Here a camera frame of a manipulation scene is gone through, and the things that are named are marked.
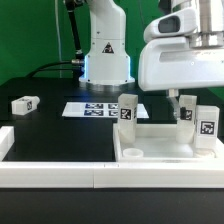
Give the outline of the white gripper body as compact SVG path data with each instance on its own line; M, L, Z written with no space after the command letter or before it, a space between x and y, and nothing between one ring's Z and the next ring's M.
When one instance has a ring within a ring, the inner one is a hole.
M224 48L190 49L185 37L151 40L139 59L143 91L224 86Z

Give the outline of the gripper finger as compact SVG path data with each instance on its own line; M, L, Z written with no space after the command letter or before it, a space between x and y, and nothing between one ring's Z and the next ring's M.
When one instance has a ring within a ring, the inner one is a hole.
M178 89L168 89L167 90L167 99L173 107L173 116L176 120L178 120L181 116L178 97L179 97Z

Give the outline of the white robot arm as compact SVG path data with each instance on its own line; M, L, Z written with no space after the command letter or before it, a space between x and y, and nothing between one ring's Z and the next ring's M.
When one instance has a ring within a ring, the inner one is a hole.
M178 91L224 86L224 0L159 0L164 15L144 30L138 77L130 76L125 51L126 15L114 0L64 0L70 17L77 7L90 10L91 48L81 50L72 24L81 85L103 91L138 84L144 91Z

